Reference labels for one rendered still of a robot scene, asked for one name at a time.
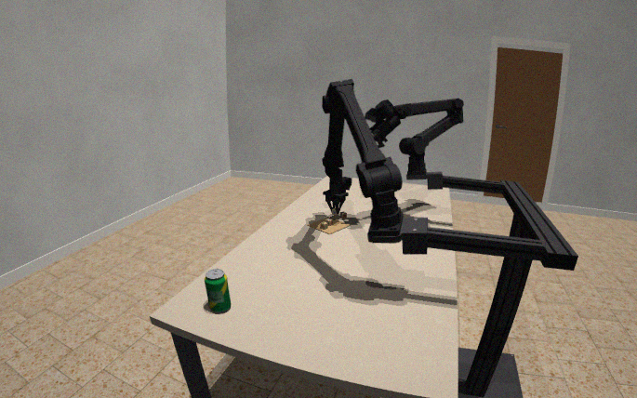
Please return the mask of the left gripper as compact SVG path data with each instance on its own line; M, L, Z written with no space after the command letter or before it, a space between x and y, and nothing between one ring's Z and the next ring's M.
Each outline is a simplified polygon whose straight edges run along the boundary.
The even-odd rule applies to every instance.
M346 200L346 196L349 196L348 192L341 193L341 183L342 181L334 182L333 184L333 182L329 181L329 190L323 192L323 195L325 195L325 200L329 205L331 212L332 209L336 207L337 214L339 213L344 201ZM333 203L333 208L331 205L331 201Z

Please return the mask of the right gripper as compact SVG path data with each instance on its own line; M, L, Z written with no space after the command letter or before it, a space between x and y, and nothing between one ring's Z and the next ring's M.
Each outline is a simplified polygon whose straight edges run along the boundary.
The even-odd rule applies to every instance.
M392 128L391 127L388 130L386 130L383 134L380 132L379 129L374 128L374 127L370 127L370 130L371 130L371 132L373 134L374 139L378 143L379 148L385 146L383 144L383 140L385 142L387 142L388 140L385 137L388 136L392 132Z

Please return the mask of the tan flat mat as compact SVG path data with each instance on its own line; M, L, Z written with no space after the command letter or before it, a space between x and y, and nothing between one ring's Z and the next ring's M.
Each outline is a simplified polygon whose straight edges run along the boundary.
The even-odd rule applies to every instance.
M337 219L332 219L332 220L333 220L333 224L332 224L332 225L328 226L328 228L327 228L327 229L325 229L325 230L324 230L324 229L321 229L321 228L320 228L320 224L321 224L321 222L323 222L323 221L325 222L325 220L326 220L326 219L332 219L332 218L327 217L327 218L325 218L325 219L320 219L320 220L315 221L315 222L313 222L313 223L311 223L311 224L308 224L308 226L310 226L310 227L312 227L312 228L314 228L314 229L316 229L316 230L319 230L319 231L321 231L321 232L325 232L325 233L327 233L327 234L331 234L331 233L334 233L334 232L340 231L340 230L342 230L342 229L344 229L344 228L347 228L347 227L351 226L351 225L350 225L350 224L348 224L348 223L345 223L345 222L339 221L339 220L337 220Z

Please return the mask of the green soda can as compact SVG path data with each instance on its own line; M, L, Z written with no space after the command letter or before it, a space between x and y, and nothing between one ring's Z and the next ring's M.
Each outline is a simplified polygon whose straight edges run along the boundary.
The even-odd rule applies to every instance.
M226 312L231 307L227 276L221 269L206 272L206 293L209 308L213 312Z

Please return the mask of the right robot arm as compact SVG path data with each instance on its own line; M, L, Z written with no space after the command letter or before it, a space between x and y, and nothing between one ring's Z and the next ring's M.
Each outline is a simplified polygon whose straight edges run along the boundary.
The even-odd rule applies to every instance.
M393 106L386 99L366 112L365 119L377 123L373 127L379 129L383 134L390 127L394 130L401 124L400 119L406 119L407 116L446 111L447 116L445 118L413 138L401 139L399 144L401 153L410 155L407 175L426 175L426 171L424 171L426 170L424 163L426 146L450 127L464 122L463 105L462 99L446 99Z

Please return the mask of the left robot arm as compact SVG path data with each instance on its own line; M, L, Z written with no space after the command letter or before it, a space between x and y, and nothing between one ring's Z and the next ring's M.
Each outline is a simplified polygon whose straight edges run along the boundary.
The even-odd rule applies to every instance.
M333 184L342 181L341 193L352 186L352 178L342 177L342 170L339 169L344 167L341 145L346 119L363 162L356 166L360 188L363 196L371 197L372 200L369 235L398 236L403 211L398 206L394 192L402 189L401 172L391 157L385 158L376 144L354 95L353 86L352 79L330 82L326 96L323 96L324 113L330 113L328 144L325 157L322 158L325 173Z

